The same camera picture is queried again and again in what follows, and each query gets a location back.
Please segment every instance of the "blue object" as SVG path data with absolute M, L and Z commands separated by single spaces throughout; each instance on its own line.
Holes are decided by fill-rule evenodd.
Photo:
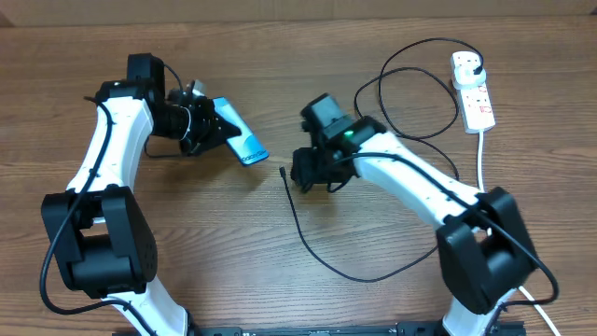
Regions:
M 234 109 L 228 99 L 224 97 L 215 98 L 214 105 L 217 114 L 227 122 L 241 129 L 241 135 L 231 137 L 226 141 L 244 166 L 266 160 L 270 156 L 270 153 L 257 140 L 253 131 L 251 131 L 238 112 L 236 112 L 236 109 Z

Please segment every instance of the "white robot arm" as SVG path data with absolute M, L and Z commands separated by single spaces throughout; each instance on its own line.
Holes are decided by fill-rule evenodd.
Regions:
M 454 295 L 438 332 L 488 332 L 501 304 L 538 263 L 544 266 L 536 261 L 514 199 L 503 189 L 479 193 L 442 174 L 374 119 L 353 122 L 327 94 L 305 107 L 301 116 L 312 147 L 294 152 L 291 177 L 303 192 L 313 184 L 328 184 L 329 190 L 331 183 L 343 185 L 356 175 L 394 194 L 436 233 L 442 277 Z M 477 243 L 473 231 L 479 227 L 498 229 L 509 238 L 498 234 Z M 557 283 L 552 284 L 555 300 Z
M 42 269 L 42 300 L 63 315 L 102 306 L 68 310 L 51 303 L 45 283 L 54 254 L 69 289 L 114 305 L 139 334 L 196 335 L 192 316 L 156 276 L 156 242 L 132 196 L 144 145 L 151 134 L 162 136 L 179 142 L 181 156 L 197 156 L 228 144 L 243 165 L 266 159 L 268 152 L 225 98 L 203 95 L 199 81 L 165 98 L 164 64 L 151 54 L 130 55 L 127 79 L 105 82 L 88 100 L 97 104 L 98 121 L 83 164 L 66 192 L 42 203 L 52 242 Z M 96 224 L 105 224 L 108 234 L 80 232 Z

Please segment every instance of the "black cable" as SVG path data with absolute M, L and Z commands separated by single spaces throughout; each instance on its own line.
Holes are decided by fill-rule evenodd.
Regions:
M 335 165 L 341 164 L 341 163 L 346 162 L 346 161 L 351 161 L 351 160 L 356 159 L 356 158 L 387 158 L 387 159 L 392 159 L 394 161 L 400 161 L 400 162 L 408 165 L 408 167 L 410 167 L 412 170 L 414 170 L 415 172 L 417 172 L 421 176 L 423 176 L 425 179 L 427 179 L 431 184 L 433 184 L 441 192 L 443 192 L 444 194 L 446 194 L 450 199 L 454 200 L 455 202 L 457 202 L 458 204 L 460 204 L 463 208 L 465 208 L 466 210 L 470 211 L 474 216 L 476 216 L 478 219 L 480 219 L 480 221 L 482 222 L 482 224 L 486 225 L 487 227 L 492 228 L 492 230 L 494 230 L 495 232 L 498 232 L 500 235 L 502 235 L 502 237 L 506 238 L 510 243 L 512 243 L 514 246 L 516 246 L 548 278 L 548 280 L 551 283 L 551 287 L 552 287 L 551 297 L 549 297 L 547 299 L 542 299 L 542 300 L 534 300 L 534 301 L 530 301 L 530 300 L 508 301 L 508 302 L 503 302 L 503 303 L 499 304 L 498 307 L 497 307 L 497 309 L 496 309 L 495 314 L 492 317 L 492 320 L 491 320 L 490 324 L 488 325 L 488 328 L 486 329 L 486 334 L 488 334 L 490 332 L 492 326 L 495 324 L 495 322 L 499 318 L 499 315 L 501 314 L 501 312 L 505 311 L 507 309 L 507 307 L 509 307 L 509 306 L 514 306 L 514 305 L 532 306 L 532 305 L 536 305 L 536 304 L 538 304 L 538 305 L 545 305 L 545 304 L 552 303 L 552 302 L 554 302 L 554 301 L 556 301 L 558 299 L 558 296 L 560 295 L 560 287 L 558 286 L 558 281 L 556 280 L 556 278 L 553 275 L 553 273 L 549 270 L 549 268 L 543 263 L 543 261 L 541 261 L 536 255 L 534 255 L 533 253 L 531 253 L 519 241 L 517 241 L 516 239 L 514 239 L 514 237 L 512 237 L 508 232 L 506 232 L 504 229 L 502 229 L 502 227 L 500 227 L 499 225 L 493 223 L 493 221 L 490 220 L 485 214 L 481 213 L 480 210 L 476 209 L 474 206 L 470 205 L 469 203 L 466 203 L 465 201 L 463 201 L 454 192 L 452 192 L 451 190 L 449 190 L 446 187 L 444 187 L 441 183 L 437 182 L 435 180 L 435 178 L 433 178 L 425 170 L 423 170 L 418 165 L 412 163 L 411 161 L 409 161 L 407 159 L 404 159 L 404 158 L 402 158 L 399 155 L 390 154 L 390 153 L 356 153 L 356 154 L 353 154 L 353 155 L 351 155 L 349 157 L 342 158 L 342 159 L 339 159 L 339 160 L 335 161 L 334 163 L 332 163 L 331 165 L 329 165 L 327 167 L 327 169 L 331 169 Z
M 166 69 L 168 69 L 170 71 L 170 73 L 174 76 L 174 78 L 176 78 L 176 82 L 178 82 L 178 89 L 180 90 L 180 94 L 178 95 L 178 105 L 182 105 L 183 103 L 183 99 L 185 97 L 185 91 L 183 90 L 183 82 L 180 80 L 180 77 L 178 76 L 178 74 L 176 74 L 176 72 L 174 71 L 174 69 L 172 69 L 172 67 L 166 63 L 163 63 L 164 67 Z M 153 155 L 153 154 L 149 154 L 149 152 L 147 151 L 147 143 L 149 142 L 149 138 L 147 138 L 146 142 L 143 144 L 143 151 L 145 152 L 145 154 L 147 155 L 148 158 L 151 159 L 166 159 L 166 158 L 181 158 L 181 157 L 185 157 L 184 153 L 177 153 L 177 154 L 159 154 L 159 155 Z
M 385 67 L 387 66 L 387 64 L 388 64 L 389 62 L 391 62 L 391 61 L 392 61 L 392 60 L 395 58 L 395 56 L 397 56 L 398 54 L 400 54 L 402 51 L 404 51 L 404 50 L 406 50 L 406 49 L 409 49 L 409 48 L 412 48 L 412 47 L 414 47 L 414 46 L 420 45 L 420 44 L 422 44 L 422 43 L 426 43 L 426 42 L 432 42 L 432 41 L 447 41 L 447 42 L 453 42 L 453 43 L 458 43 L 458 44 L 461 44 L 461 45 L 463 45 L 463 46 L 466 46 L 466 47 L 468 47 L 468 48 L 472 49 L 473 51 L 475 51 L 475 52 L 478 54 L 478 56 L 479 56 L 479 59 L 480 59 L 480 65 L 479 65 L 479 66 L 478 66 L 478 67 L 475 69 L 474 73 L 475 73 L 476 75 L 478 75 L 478 74 L 480 74 L 480 72 L 483 70 L 483 55 L 481 55 L 481 53 L 480 53 L 480 52 L 479 52 L 479 51 L 478 51 L 476 48 L 474 48 L 473 46 L 469 45 L 469 44 L 468 44 L 468 43 L 466 43 L 465 41 L 461 41 L 461 40 L 459 40 L 459 39 L 455 39 L 455 38 L 449 38 L 449 37 L 433 37 L 433 38 L 427 38 L 427 39 L 425 39 L 425 40 L 421 40 L 421 41 L 418 41 L 418 42 L 414 42 L 414 43 L 412 43 L 412 44 L 410 44 L 410 45 L 406 46 L 405 48 L 403 48 L 403 49 L 400 49 L 399 51 L 395 52 L 395 53 L 394 53 L 392 56 L 390 56 L 390 58 L 388 58 L 388 59 L 385 61 L 385 63 L 383 64 L 383 66 L 382 66 L 382 70 L 381 70 L 381 72 L 380 72 L 380 75 L 379 75 L 379 76 L 377 76 L 377 77 L 375 77 L 375 78 L 373 78 L 372 80 L 370 80 L 369 82 L 367 82 L 365 85 L 363 85 L 361 88 L 359 88 L 359 89 L 356 91 L 356 94 L 354 95 L 354 111 L 355 111 L 355 112 L 358 114 L 358 116 L 359 116 L 360 118 L 363 118 L 363 115 L 361 114 L 361 112 L 360 112 L 360 110 L 359 110 L 359 108 L 358 108 L 358 102 L 357 102 L 358 95 L 359 95 L 359 93 L 360 93 L 360 92 L 361 92 L 361 91 L 362 91 L 364 88 L 366 88 L 367 86 L 369 86 L 369 85 L 370 85 L 370 84 L 372 84 L 373 82 L 377 81 L 377 82 L 378 82 L 378 97 L 379 97 L 379 105 L 380 105 L 380 110 L 382 111 L 382 113 L 383 113 L 383 116 L 385 117 L 385 119 L 388 121 L 388 124 L 389 124 L 389 125 L 390 125 L 390 126 L 393 128 L 393 129 L 394 129 L 394 131 L 396 132 L 397 136 L 398 136 L 398 137 L 405 138 L 405 139 L 408 139 L 408 140 L 412 140 L 412 141 L 416 141 L 416 142 L 422 143 L 422 144 L 424 144 L 424 145 L 427 145 L 427 146 L 431 147 L 432 149 L 434 149 L 434 150 L 435 150 L 437 153 L 439 153 L 439 154 L 440 154 L 442 157 L 444 157 L 444 159 L 446 159 L 446 161 L 448 161 L 448 163 L 450 164 L 450 166 L 451 166 L 451 168 L 452 168 L 452 170 L 453 170 L 453 172 L 454 172 L 454 175 L 456 176 L 456 179 L 458 179 L 458 178 L 460 177 L 460 175 L 459 175 L 459 173 L 458 173 L 458 169 L 456 168 L 456 165 L 454 164 L 454 162 L 453 162 L 453 161 L 452 161 L 452 160 L 451 160 L 451 159 L 448 157 L 448 155 L 446 155 L 446 154 L 445 154 L 443 151 L 441 151 L 439 148 L 437 148 L 437 147 L 433 146 L 432 144 L 430 144 L 430 143 L 428 143 L 428 142 L 424 141 L 424 139 L 429 139 L 429 138 L 432 138 L 432 137 L 434 137 L 434 136 L 440 135 L 440 134 L 444 133 L 445 131 L 447 131 L 447 130 L 448 130 L 448 129 L 449 129 L 451 126 L 452 126 L 452 124 L 453 124 L 453 123 L 456 121 L 456 119 L 458 118 L 458 113 L 459 113 L 458 102 L 457 102 L 456 98 L 454 97 L 453 93 L 451 92 L 450 88 L 449 88 L 449 87 L 448 87 L 448 86 L 447 86 L 447 85 L 446 85 L 446 84 L 445 84 L 445 83 L 444 83 L 444 82 L 443 82 L 441 79 L 439 79 L 439 78 L 438 78 L 438 77 L 436 77 L 435 75 L 433 75 L 433 74 L 431 74 L 430 72 L 428 72 L 428 71 L 426 71 L 426 70 L 424 70 L 424 69 L 422 69 L 422 68 L 419 68 L 419 67 L 401 67 L 401 68 L 397 68 L 397 69 L 390 70 L 390 71 L 388 71 L 388 72 L 384 72 L 384 71 L 385 71 Z M 456 111 L 455 111 L 455 113 L 454 113 L 454 118 L 453 118 L 453 119 L 450 121 L 450 123 L 449 123 L 447 126 L 445 126 L 443 129 L 441 129 L 441 130 L 439 130 L 439 131 L 437 131 L 437 132 L 435 132 L 435 133 L 428 134 L 428 135 L 423 135 L 423 136 L 414 136 L 414 135 L 409 135 L 409 134 L 406 134 L 406 133 L 404 133 L 404 132 L 400 131 L 400 130 L 399 130 L 399 129 L 398 129 L 396 126 L 395 126 L 395 124 L 392 122 L 392 120 L 390 119 L 390 116 L 388 115 L 388 113 L 387 113 L 387 111 L 386 111 L 386 109 L 385 109 L 385 105 L 383 104 L 383 95 L 382 95 L 382 79 L 383 79 L 384 77 L 388 76 L 388 75 L 392 75 L 392 74 L 394 74 L 394 73 L 396 73 L 396 72 L 400 72 L 400 71 L 406 71 L 406 70 L 420 71 L 420 72 L 423 72 L 423 73 L 425 73 L 426 75 L 428 75 L 428 76 L 430 76 L 431 78 L 433 78 L 433 79 L 434 79 L 434 80 L 435 80 L 435 81 L 436 81 L 436 82 L 437 82 L 439 85 L 441 85 L 441 86 L 442 86 L 442 88 L 444 88 L 444 90 L 445 90 L 445 91 L 446 91 L 446 92 L 447 92 L 447 93 L 450 95 L 450 97 L 451 97 L 452 101 L 454 102 L 454 106 L 455 106 L 455 109 L 456 109 Z
M 78 193 L 75 200 L 73 201 L 70 208 L 68 209 L 68 212 L 66 213 L 66 217 L 62 221 L 60 228 L 56 232 L 54 239 L 52 240 L 51 244 L 49 245 L 48 252 L 46 253 L 46 257 L 44 258 L 44 263 L 42 265 L 41 273 L 39 275 L 39 294 L 41 296 L 42 302 L 44 302 L 46 307 L 48 307 L 48 309 L 50 309 L 50 311 L 52 311 L 56 314 L 60 314 L 60 315 L 75 315 L 75 314 L 89 312 L 89 311 L 92 311 L 92 310 L 95 310 L 95 309 L 98 309 L 101 307 L 105 307 L 108 305 L 120 305 L 123 307 L 124 311 L 127 311 L 127 310 L 131 311 L 131 314 L 139 321 L 139 324 L 141 324 L 143 329 L 145 329 L 149 335 L 157 335 L 157 333 L 155 331 L 153 331 L 151 329 L 151 327 L 145 322 L 145 320 L 143 319 L 141 314 L 139 314 L 139 312 L 136 309 L 134 309 L 134 307 L 132 307 L 129 302 L 127 302 L 125 300 L 120 300 L 120 299 L 107 300 L 107 301 L 96 302 L 96 303 L 86 305 L 83 307 L 79 307 L 79 308 L 63 309 L 61 307 L 56 306 L 49 299 L 46 282 L 48 279 L 48 269 L 49 269 L 49 264 L 51 263 L 51 260 L 52 260 L 52 256 L 54 255 L 54 251 L 56 250 L 56 246 L 58 245 L 58 242 L 60 242 L 60 238 L 62 237 L 62 232 L 66 228 L 66 225 L 70 223 L 71 217 L 73 216 L 73 214 L 75 213 L 75 211 L 78 208 L 78 205 L 81 203 L 81 200 L 83 199 L 83 197 L 89 190 L 91 183 L 93 182 L 93 179 L 95 178 L 95 176 L 97 176 L 97 173 L 100 169 L 100 165 L 102 163 L 102 159 L 104 158 L 105 152 L 107 151 L 108 144 L 110 142 L 110 136 L 112 135 L 112 125 L 113 125 L 114 121 L 112 120 L 110 111 L 107 109 L 107 107 L 105 107 L 104 103 L 96 102 L 93 98 L 90 98 L 90 97 L 85 97 L 85 100 L 97 104 L 104 111 L 105 117 L 107 119 L 107 128 L 105 131 L 105 138 L 104 138 L 104 142 L 102 143 L 102 147 L 100 148 L 100 152 L 97 156 L 97 159 L 95 160 L 95 163 L 93 164 L 93 167 L 90 170 L 90 176 L 88 177 L 87 181 L 85 182 L 85 185 L 83 185 L 83 188 Z
M 180 90 L 180 95 L 178 96 L 178 105 L 181 105 L 183 102 L 183 98 L 185 97 L 185 91 L 183 89 L 183 82 L 182 82 L 182 80 L 180 80 L 180 77 L 178 76 L 178 74 L 176 74 L 176 72 L 174 71 L 174 69 L 172 69 L 172 67 L 170 65 L 164 63 L 164 66 L 166 67 L 166 69 L 168 69 L 170 71 L 172 76 L 174 76 L 174 78 L 176 78 L 176 82 L 178 82 L 178 89 Z
M 384 78 L 383 72 L 385 71 L 385 67 L 388 65 L 389 62 L 391 62 L 397 55 L 399 55 L 402 51 L 412 48 L 414 46 L 420 45 L 422 43 L 425 42 L 432 42 L 432 41 L 448 41 L 448 42 L 454 42 L 454 43 L 458 43 L 461 44 L 463 46 L 467 46 L 469 48 L 471 48 L 473 51 L 475 51 L 480 58 L 480 65 L 475 69 L 474 73 L 475 75 L 480 74 L 480 72 L 483 70 L 483 55 L 481 55 L 481 53 L 475 49 L 473 46 L 469 45 L 468 43 L 466 43 L 465 41 L 461 41 L 459 39 L 455 39 L 455 38 L 448 38 L 448 37 L 433 37 L 433 38 L 427 38 L 412 44 L 407 45 L 406 47 L 404 47 L 403 49 L 400 49 L 399 51 L 395 52 L 392 56 L 390 56 L 390 58 L 387 59 L 387 61 L 385 61 L 385 63 L 382 66 L 382 70 L 380 71 L 380 75 L 377 77 L 377 82 L 378 82 L 378 97 L 379 97 L 379 103 L 380 103 L 380 108 L 382 109 L 382 113 L 385 116 L 385 118 L 388 120 L 388 123 L 390 124 L 390 126 L 392 126 L 392 128 L 394 129 L 394 131 L 396 131 L 396 133 L 400 134 L 401 136 L 405 137 L 405 138 L 418 138 L 418 139 L 425 139 L 425 138 L 430 138 L 436 135 L 441 134 L 442 132 L 446 131 L 452 123 L 454 123 L 455 119 L 452 120 L 451 124 L 449 124 L 446 128 L 444 128 L 442 131 L 439 131 L 435 134 L 430 134 L 427 136 L 413 136 L 413 135 L 408 135 L 402 131 L 400 131 L 395 125 L 394 123 L 390 120 L 390 117 L 388 116 L 387 111 L 385 110 L 385 105 L 383 104 L 383 96 L 382 96 L 382 79 Z M 444 87 L 444 89 L 450 93 L 450 96 L 452 98 L 452 100 L 454 100 L 454 102 L 456 103 L 456 100 L 454 98 L 454 95 L 451 94 L 450 89 L 448 88 L 448 86 L 446 84 L 444 84 L 439 78 L 435 77 L 434 75 L 432 75 L 431 73 L 421 69 L 421 68 L 410 68 L 410 70 L 418 70 L 418 71 L 423 71 L 425 72 L 427 75 L 431 76 L 433 79 L 435 79 L 439 84 L 441 84 L 441 86 Z
M 432 73 L 428 72 L 427 70 L 422 69 L 420 67 L 412 67 L 412 66 L 400 67 L 400 68 L 393 69 L 393 70 L 390 70 L 388 72 L 383 73 L 382 77 L 386 77 L 386 76 L 395 74 L 395 73 L 400 72 L 400 71 L 408 71 L 408 70 L 422 72 L 422 73 L 430 76 L 439 85 L 441 85 L 441 87 L 449 94 L 451 100 L 454 102 L 454 107 L 455 107 L 454 117 L 451 119 L 451 121 L 448 123 L 448 125 L 446 125 L 444 128 L 442 128 L 441 130 L 439 130 L 439 131 L 437 131 L 435 133 L 431 133 L 431 134 L 423 135 L 423 136 L 412 136 L 412 135 L 403 134 L 401 131 L 399 131 L 398 128 L 394 125 L 394 123 L 390 119 L 390 116 L 387 113 L 383 113 L 383 115 L 385 116 L 385 119 L 388 121 L 388 124 L 390 124 L 390 126 L 392 126 L 392 128 L 394 128 L 394 130 L 398 132 L 398 134 L 397 134 L 398 137 L 405 138 L 405 139 L 412 140 L 412 141 L 416 141 L 416 142 L 422 143 L 424 145 L 427 145 L 427 146 L 431 147 L 432 149 L 434 149 L 442 157 L 444 157 L 444 159 L 446 159 L 446 161 L 448 161 L 448 163 L 450 164 L 451 169 L 452 169 L 452 171 L 454 173 L 454 176 L 458 180 L 458 179 L 460 179 L 460 174 L 458 172 L 458 168 L 456 168 L 456 164 L 454 163 L 454 161 L 452 161 L 450 159 L 450 157 L 448 157 L 448 155 L 446 153 L 444 153 L 443 151 L 441 151 L 441 149 L 435 147 L 434 145 L 432 145 L 429 142 L 427 142 L 427 141 L 424 140 L 424 139 L 432 138 L 434 136 L 438 136 L 438 135 L 446 132 L 453 125 L 453 123 L 458 119 L 458 114 L 459 114 L 458 101 L 456 100 L 456 97 L 451 92 L 450 88 L 446 85 L 446 83 L 444 83 L 441 79 L 439 79 L 434 74 L 432 74 Z M 363 86 L 361 86 L 356 91 L 356 93 L 354 94 L 354 100 L 353 100 L 354 112 L 358 115 L 359 118 L 363 118 L 363 114 L 361 113 L 360 109 L 358 108 L 358 102 L 357 102 L 358 95 L 361 93 L 362 90 L 364 90 L 366 87 L 368 87 L 369 85 L 371 85 L 372 83 L 374 83 L 376 80 L 379 80 L 379 79 L 380 79 L 380 77 L 373 78 L 372 80 L 370 80 L 367 83 L 363 84 Z
M 432 255 L 434 252 L 436 252 L 437 250 L 437 246 L 435 246 L 434 248 L 432 248 L 429 252 L 425 253 L 424 255 L 422 255 L 421 257 L 419 257 L 418 259 L 416 259 L 415 261 L 400 267 L 399 269 L 388 273 L 384 276 L 380 276 L 378 278 L 375 279 L 359 279 L 353 276 L 350 276 L 346 273 L 342 273 L 340 271 L 338 271 L 337 269 L 335 269 L 333 266 L 331 266 L 330 264 L 328 264 L 327 262 L 323 261 L 321 258 L 319 258 L 319 256 L 317 256 L 317 254 L 315 252 L 313 252 L 313 250 L 311 249 L 311 247 L 309 246 L 309 244 L 307 243 L 307 241 L 305 240 L 305 237 L 302 234 L 302 230 L 300 229 L 300 224 L 299 224 L 299 218 L 297 217 L 297 210 L 295 209 L 295 205 L 292 202 L 292 196 L 290 195 L 290 189 L 288 188 L 288 182 L 286 182 L 286 169 L 284 167 L 280 167 L 280 176 L 282 177 L 283 181 L 284 181 L 284 187 L 286 189 L 286 195 L 288 196 L 288 201 L 290 202 L 290 208 L 292 209 L 292 215 L 295 217 L 295 223 L 297 223 L 297 231 L 298 231 L 298 236 L 300 237 L 300 241 L 302 242 L 303 245 L 305 245 L 305 248 L 307 248 L 307 251 L 309 251 L 309 253 L 317 260 L 319 261 L 322 265 L 326 266 L 330 271 L 332 271 L 333 273 L 336 273 L 337 275 L 340 275 L 348 280 L 352 280 L 355 282 L 360 282 L 360 283 L 375 283 L 381 280 L 385 280 L 391 276 L 394 276 L 402 271 L 406 271 L 407 269 L 409 269 L 410 267 L 418 264 L 419 262 L 423 261 L 424 259 L 426 259 L 427 257 L 429 257 L 430 255 Z

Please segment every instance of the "white power strip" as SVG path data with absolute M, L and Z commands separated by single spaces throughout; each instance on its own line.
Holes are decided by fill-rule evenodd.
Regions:
M 452 83 L 454 87 L 458 87 L 458 80 L 473 82 L 474 78 L 467 79 L 463 77 L 462 68 L 470 69 L 474 65 L 479 65 L 478 54 L 472 51 L 458 51 L 451 56 L 451 70 Z M 468 71 L 471 77 L 475 77 L 472 71 Z M 483 79 L 482 82 L 470 89 L 459 89 L 458 104 L 463 114 L 463 122 L 465 124 L 465 131 L 467 133 L 481 133 L 490 130 L 495 126 L 495 118 L 493 117 L 492 102 L 489 99 L 487 91 L 487 84 Z

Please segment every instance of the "wooden table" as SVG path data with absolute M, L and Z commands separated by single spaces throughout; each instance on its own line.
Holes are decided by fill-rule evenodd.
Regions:
M 159 276 L 202 326 L 243 328 L 392 324 L 438 320 L 450 293 L 437 254 L 380 283 L 336 276 L 302 246 L 280 165 L 309 144 L 300 109 L 332 93 L 352 111 L 355 90 L 408 43 L 445 35 L 486 58 L 497 126 L 487 134 L 486 185 L 516 195 L 535 247 L 556 274 L 560 299 L 546 307 L 564 335 L 597 333 L 597 20 L 593 17 L 480 18 L 293 23 L 167 24 L 0 30 L 0 333 L 108 335 L 130 325 L 114 310 L 49 312 L 38 294 L 48 248 L 39 207 L 75 175 L 95 127 L 81 99 L 126 76 L 127 55 L 150 51 L 185 82 L 200 78 L 225 95 L 271 152 L 242 168 L 221 147 L 199 158 L 143 157 L 135 197 L 158 241 Z M 409 50 L 390 66 L 421 66 L 448 81 L 449 43 Z M 384 82 L 394 120 L 409 133 L 447 123 L 451 100 L 421 74 Z M 173 87 L 174 81 L 167 80 Z M 360 100 L 382 119 L 374 88 Z M 432 140 L 475 185 L 477 137 L 458 120 Z M 449 172 L 428 147 L 412 150 Z M 152 139 L 150 150 L 176 150 Z M 389 273 L 434 245 L 434 235 L 381 189 L 355 180 L 328 195 L 293 189 L 307 239 L 339 269 L 364 278 Z M 90 300 L 65 289 L 53 263 L 51 297 L 61 306 Z M 526 287 L 543 298 L 539 272 Z M 531 335 L 548 334 L 532 308 L 514 308 Z

